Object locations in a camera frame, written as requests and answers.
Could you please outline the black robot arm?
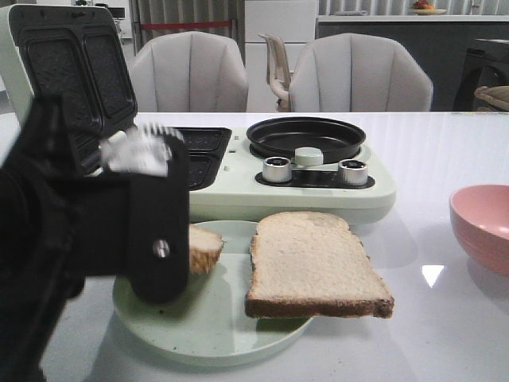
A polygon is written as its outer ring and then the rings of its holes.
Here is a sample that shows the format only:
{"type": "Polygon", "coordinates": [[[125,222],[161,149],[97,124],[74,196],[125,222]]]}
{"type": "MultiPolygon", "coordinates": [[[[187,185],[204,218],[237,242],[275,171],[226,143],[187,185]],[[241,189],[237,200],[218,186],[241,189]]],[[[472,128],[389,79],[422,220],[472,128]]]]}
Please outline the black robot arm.
{"type": "Polygon", "coordinates": [[[33,101],[1,166],[1,378],[41,381],[65,303],[89,276],[121,275],[150,303],[186,287],[188,151],[182,135],[133,131],[113,152],[161,168],[82,174],[55,98],[33,101]]]}

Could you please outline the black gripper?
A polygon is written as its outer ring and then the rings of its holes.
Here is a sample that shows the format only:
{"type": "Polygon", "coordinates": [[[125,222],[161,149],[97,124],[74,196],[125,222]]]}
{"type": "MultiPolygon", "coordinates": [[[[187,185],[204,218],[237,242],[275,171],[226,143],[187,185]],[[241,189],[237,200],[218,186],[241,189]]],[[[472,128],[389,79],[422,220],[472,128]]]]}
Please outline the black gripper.
{"type": "Polygon", "coordinates": [[[136,134],[135,162],[145,172],[129,177],[85,176],[73,151],[73,133],[59,98],[33,101],[23,127],[30,215],[25,296],[75,296],[86,278],[121,272],[130,208],[126,277],[146,302],[175,299],[189,273],[188,149],[180,131],[136,134]]]}

